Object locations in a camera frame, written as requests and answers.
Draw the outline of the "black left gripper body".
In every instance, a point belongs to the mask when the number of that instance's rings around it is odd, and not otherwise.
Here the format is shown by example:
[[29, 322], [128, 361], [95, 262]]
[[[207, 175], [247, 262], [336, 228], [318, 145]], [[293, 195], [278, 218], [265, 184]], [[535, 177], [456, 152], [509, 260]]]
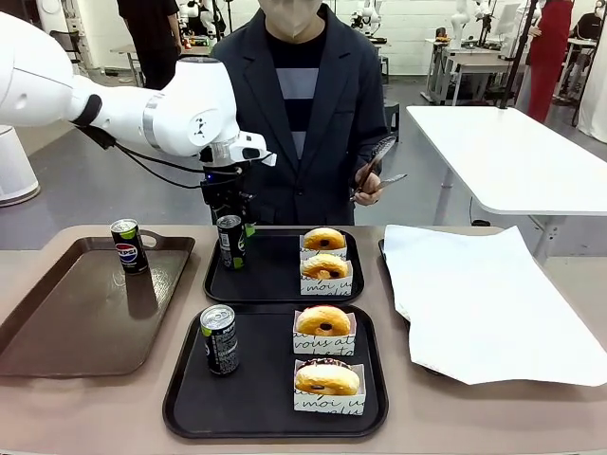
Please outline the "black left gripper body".
[[248, 199], [243, 190], [247, 164], [204, 166], [202, 171], [204, 179], [200, 182], [200, 187], [204, 202], [212, 211], [243, 210]]

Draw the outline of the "person's left hand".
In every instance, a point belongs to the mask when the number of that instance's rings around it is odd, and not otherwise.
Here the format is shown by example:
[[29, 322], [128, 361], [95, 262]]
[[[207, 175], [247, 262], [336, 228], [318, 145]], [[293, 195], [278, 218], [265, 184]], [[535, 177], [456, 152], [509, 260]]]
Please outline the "person's left hand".
[[352, 198], [354, 202], [361, 206], [372, 206], [381, 197], [382, 189], [379, 187], [381, 180], [377, 174], [369, 173], [367, 179], [361, 184], [364, 176], [365, 170], [359, 169], [355, 177], [358, 190]]

